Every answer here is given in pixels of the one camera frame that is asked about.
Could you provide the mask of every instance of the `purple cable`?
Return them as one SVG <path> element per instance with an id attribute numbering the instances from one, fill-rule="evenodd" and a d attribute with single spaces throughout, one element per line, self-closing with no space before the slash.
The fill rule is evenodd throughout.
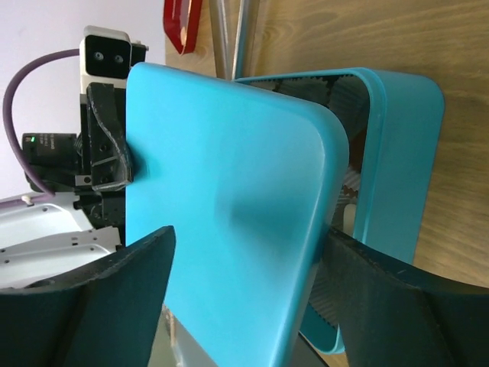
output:
<path id="1" fill-rule="evenodd" d="M 25 67 L 20 69 L 12 78 L 10 83 L 5 90 L 5 95 L 3 97 L 2 105 L 2 115 L 3 115 L 3 125 L 5 127 L 5 132 L 7 134 L 8 143 L 10 144 L 18 163 L 24 169 L 25 174 L 32 180 L 32 182 L 39 187 L 43 194 L 34 196 L 31 198 L 32 203 L 42 203 L 54 197 L 55 193 L 52 191 L 39 177 L 39 175 L 32 169 L 24 154 L 22 153 L 21 145 L 18 143 L 17 135 L 15 134 L 14 121 L 12 119 L 12 105 L 14 102 L 14 95 L 17 91 L 18 86 L 22 83 L 27 75 L 38 67 L 43 66 L 51 61 L 64 59 L 66 57 L 78 56 L 79 50 L 65 50 L 60 52 L 55 52 L 53 54 L 48 54 L 38 59 L 31 61 Z M 11 208 L 17 205 L 25 205 L 25 202 L 21 199 L 13 199 L 0 203 L 0 209 Z"/>

